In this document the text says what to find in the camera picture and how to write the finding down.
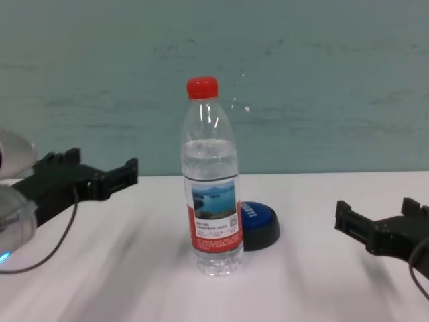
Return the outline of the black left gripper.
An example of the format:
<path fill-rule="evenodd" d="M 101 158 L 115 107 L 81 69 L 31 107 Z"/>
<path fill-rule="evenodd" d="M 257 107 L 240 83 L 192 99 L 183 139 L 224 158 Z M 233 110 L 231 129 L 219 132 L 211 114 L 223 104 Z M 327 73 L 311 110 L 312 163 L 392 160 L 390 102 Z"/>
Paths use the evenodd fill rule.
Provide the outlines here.
<path fill-rule="evenodd" d="M 137 158 L 107 172 L 82 165 L 80 161 L 80 148 L 62 153 L 49 152 L 33 165 L 33 168 L 45 169 L 12 185 L 27 200 L 36 204 L 38 227 L 75 203 L 104 201 L 112 194 L 138 183 Z"/>

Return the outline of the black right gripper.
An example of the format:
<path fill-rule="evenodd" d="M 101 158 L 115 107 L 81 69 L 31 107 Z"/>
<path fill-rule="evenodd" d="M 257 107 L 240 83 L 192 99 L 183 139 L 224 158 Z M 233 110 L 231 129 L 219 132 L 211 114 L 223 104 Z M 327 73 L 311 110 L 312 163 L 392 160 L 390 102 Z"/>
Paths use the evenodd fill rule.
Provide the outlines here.
<path fill-rule="evenodd" d="M 337 201 L 334 228 L 364 244 L 374 256 L 409 262 L 415 247 L 428 238 L 429 206 L 406 197 L 401 214 L 373 221 L 354 212 L 345 201 Z"/>

